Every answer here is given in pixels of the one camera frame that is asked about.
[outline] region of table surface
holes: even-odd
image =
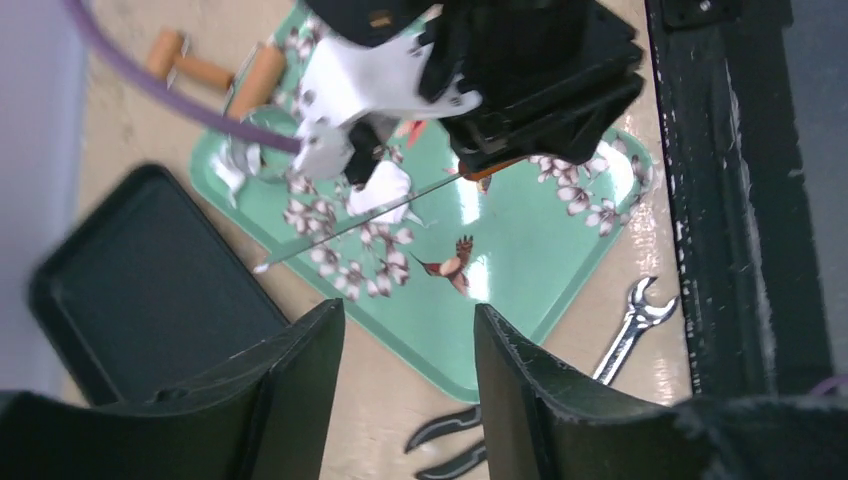
[[[189,33],[193,52],[235,69],[251,46],[267,38],[291,8],[291,0],[188,0],[145,2],[94,0],[94,9],[116,42],[143,59],[163,26]],[[603,2],[633,23],[639,43],[647,47],[642,2]],[[666,184],[660,161],[659,126],[650,62],[642,69],[648,79],[642,97],[617,126],[640,139],[654,156],[657,176],[648,201],[587,283],[545,347],[566,362],[591,373],[617,332],[627,290],[637,279],[656,275],[652,294],[667,299],[679,292],[673,252]],[[175,88],[216,107],[222,98],[189,82]],[[202,128],[173,115],[127,85],[92,59],[88,74],[85,142],[80,170],[79,217],[89,212],[115,184],[144,159],[167,165],[188,182],[188,160]],[[217,211],[198,203],[246,263],[264,254],[243,232]],[[261,282],[292,319],[322,298],[285,267],[275,268]],[[322,479],[411,478],[412,472],[449,458],[481,431],[440,439],[434,448],[405,456],[402,446],[422,423],[461,405],[446,397],[398,357],[355,324],[349,324],[330,425]],[[651,330],[623,367],[615,388],[657,403],[670,404],[691,392],[689,365],[680,312],[661,328]],[[65,398],[80,402],[68,383]],[[478,468],[466,478],[488,478]]]
[[[0,389],[58,395],[62,364],[23,292],[75,215],[85,50],[58,2],[5,0],[0,59],[14,65],[0,70]]]
[[[848,222],[842,210],[848,162],[848,50],[839,0],[793,0],[791,28],[783,41],[795,110],[804,187],[810,203],[833,367],[848,374]]]

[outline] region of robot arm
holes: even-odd
[[[306,4],[339,35],[302,79],[295,168],[316,179],[366,183],[402,120],[438,119],[471,173],[533,154],[583,163],[643,85],[634,29],[594,0],[448,0],[417,36],[401,32],[430,2]]]

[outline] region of pliers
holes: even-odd
[[[470,430],[483,421],[480,405],[442,417],[434,418],[422,425],[406,442],[403,453],[424,445],[437,438]],[[454,480],[486,461],[486,443],[480,440],[442,464],[415,473],[417,480]]]

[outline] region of black frame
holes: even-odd
[[[646,0],[695,394],[806,393],[832,375],[782,32],[789,0],[669,26]]]

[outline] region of screw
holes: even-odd
[[[303,96],[302,96],[302,98],[301,98],[301,101],[302,101],[302,102],[303,102],[303,103],[304,103],[307,107],[308,107],[308,106],[310,106],[310,105],[312,105],[312,102],[314,102],[314,101],[315,101],[315,92],[313,92],[312,90],[307,90],[307,91],[303,92]]]

